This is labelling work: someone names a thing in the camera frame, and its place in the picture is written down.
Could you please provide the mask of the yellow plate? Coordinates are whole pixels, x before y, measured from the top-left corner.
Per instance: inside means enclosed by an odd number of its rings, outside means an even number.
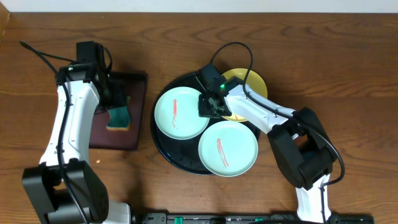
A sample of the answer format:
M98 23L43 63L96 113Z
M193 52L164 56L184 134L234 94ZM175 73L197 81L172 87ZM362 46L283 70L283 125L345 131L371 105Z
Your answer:
M234 68L231 70L228 70L223 73L223 76L226 79L232 78L232 77L237 77L241 80L244 80L244 77L246 75L247 69L246 68ZM256 93L259 95L263 96L264 98L267 98L268 96L268 91L266 87L265 81L262 79L262 77L257 74L254 71L250 71L247 79L247 84L251 87L252 90L254 90ZM245 122L247 121L246 118L238 115L238 114L232 114L231 116L224 116L224 119L228 121L236 121L236 122Z

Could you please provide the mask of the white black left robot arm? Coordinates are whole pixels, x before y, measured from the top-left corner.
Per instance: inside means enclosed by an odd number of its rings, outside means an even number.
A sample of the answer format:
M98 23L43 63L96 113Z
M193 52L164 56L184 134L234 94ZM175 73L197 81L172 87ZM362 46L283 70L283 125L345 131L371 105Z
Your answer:
M93 63L60 68L58 106L49 144L22 184L41 223L132 223L128 204L108 197L89 163L91 125L101 78Z

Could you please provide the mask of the green yellow sponge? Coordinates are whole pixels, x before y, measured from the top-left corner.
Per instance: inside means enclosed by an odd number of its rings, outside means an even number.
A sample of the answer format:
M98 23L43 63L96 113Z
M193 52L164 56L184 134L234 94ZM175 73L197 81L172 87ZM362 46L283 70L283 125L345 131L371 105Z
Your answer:
M128 131L131 123L131 117L128 112L130 97L126 97L126 106L112 108L108 110L109 122L106 129L110 131Z

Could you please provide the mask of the mint plate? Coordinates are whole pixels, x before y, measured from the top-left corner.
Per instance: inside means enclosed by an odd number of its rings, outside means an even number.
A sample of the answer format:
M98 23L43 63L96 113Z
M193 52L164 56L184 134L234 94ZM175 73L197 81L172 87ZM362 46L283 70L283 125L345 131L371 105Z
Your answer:
M235 177L248 171L255 163L258 152L254 133L234 121L211 125L198 143L202 164L212 174L222 177Z
M160 96L155 104L154 118L163 134L172 139L187 140L206 129L210 119L199 116L200 95L194 88L180 86Z

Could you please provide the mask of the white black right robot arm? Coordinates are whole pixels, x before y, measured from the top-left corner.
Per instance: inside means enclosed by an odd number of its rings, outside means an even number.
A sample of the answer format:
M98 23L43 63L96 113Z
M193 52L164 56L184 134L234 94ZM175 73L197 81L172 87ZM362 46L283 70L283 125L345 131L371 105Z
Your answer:
M306 222L326 223L331 217L327 187L335 161L342 158L316 114L275 104L247 84L210 84L198 98L202 117L238 114L267 134L282 175L296 188L297 215Z

